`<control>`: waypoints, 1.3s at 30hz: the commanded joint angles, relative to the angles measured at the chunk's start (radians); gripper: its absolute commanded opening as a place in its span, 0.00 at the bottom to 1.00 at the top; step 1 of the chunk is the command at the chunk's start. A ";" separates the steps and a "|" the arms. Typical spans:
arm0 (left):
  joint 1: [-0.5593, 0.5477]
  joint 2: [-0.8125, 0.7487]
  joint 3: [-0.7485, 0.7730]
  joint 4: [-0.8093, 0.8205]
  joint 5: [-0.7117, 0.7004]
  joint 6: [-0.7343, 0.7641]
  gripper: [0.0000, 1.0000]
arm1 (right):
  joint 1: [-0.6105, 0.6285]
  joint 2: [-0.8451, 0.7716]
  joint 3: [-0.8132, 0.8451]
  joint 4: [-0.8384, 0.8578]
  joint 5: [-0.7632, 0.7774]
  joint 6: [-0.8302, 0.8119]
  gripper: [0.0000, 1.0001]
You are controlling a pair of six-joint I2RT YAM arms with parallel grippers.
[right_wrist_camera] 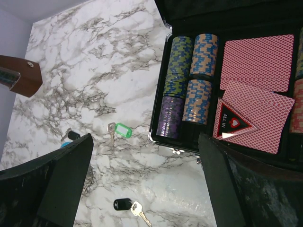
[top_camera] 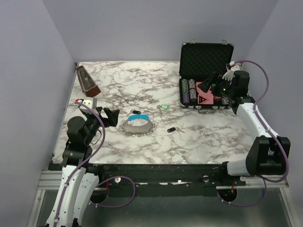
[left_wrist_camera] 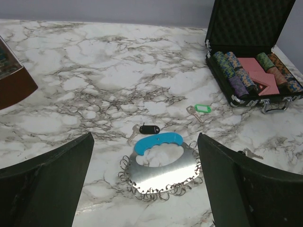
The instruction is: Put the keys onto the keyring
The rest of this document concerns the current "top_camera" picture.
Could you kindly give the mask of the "key with black tag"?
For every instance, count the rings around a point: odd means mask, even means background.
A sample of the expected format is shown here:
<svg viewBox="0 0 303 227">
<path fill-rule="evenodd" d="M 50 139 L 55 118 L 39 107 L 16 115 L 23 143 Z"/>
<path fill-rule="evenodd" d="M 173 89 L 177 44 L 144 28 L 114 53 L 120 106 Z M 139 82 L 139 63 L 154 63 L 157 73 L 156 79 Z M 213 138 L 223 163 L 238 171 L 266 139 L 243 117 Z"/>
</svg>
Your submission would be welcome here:
<svg viewBox="0 0 303 227">
<path fill-rule="evenodd" d="M 171 133 L 171 132 L 174 132 L 174 131 L 178 131 L 178 132 L 181 132 L 181 133 L 185 133 L 185 132 L 182 131 L 179 127 L 172 127 L 172 128 L 167 129 L 167 132 L 168 132 L 168 133 Z"/>
</svg>

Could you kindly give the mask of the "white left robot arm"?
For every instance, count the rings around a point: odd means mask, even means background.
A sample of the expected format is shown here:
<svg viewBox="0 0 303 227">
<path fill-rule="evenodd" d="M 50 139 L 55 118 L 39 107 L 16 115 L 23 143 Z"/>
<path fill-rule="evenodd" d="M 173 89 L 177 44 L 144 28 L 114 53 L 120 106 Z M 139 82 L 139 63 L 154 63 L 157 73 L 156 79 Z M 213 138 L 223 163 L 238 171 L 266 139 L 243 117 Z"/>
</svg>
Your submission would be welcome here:
<svg viewBox="0 0 303 227">
<path fill-rule="evenodd" d="M 102 107 L 80 111 L 85 118 L 75 116 L 67 123 L 61 182 L 47 227 L 80 227 L 94 188 L 105 181 L 103 168 L 89 165 L 95 154 L 90 144 L 97 132 L 104 137 L 106 127 L 117 126 L 120 111 Z"/>
</svg>

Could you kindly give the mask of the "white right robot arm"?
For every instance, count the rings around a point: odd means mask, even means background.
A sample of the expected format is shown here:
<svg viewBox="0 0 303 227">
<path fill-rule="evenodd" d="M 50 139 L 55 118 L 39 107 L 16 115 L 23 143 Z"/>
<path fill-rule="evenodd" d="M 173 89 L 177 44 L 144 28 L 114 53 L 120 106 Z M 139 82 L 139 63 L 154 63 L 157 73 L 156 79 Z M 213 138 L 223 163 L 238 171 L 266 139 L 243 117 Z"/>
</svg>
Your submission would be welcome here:
<svg viewBox="0 0 303 227">
<path fill-rule="evenodd" d="M 259 176 L 267 180 L 269 175 L 279 175 L 284 180 L 289 172 L 290 140 L 280 137 L 267 124 L 256 101 L 248 95 L 249 81 L 248 72 L 231 70 L 225 75 L 213 72 L 198 85 L 204 92 L 227 98 L 254 140 L 246 158 L 223 163 L 225 169 L 218 173 L 218 181 L 223 185 L 229 185 L 235 176 Z"/>
</svg>

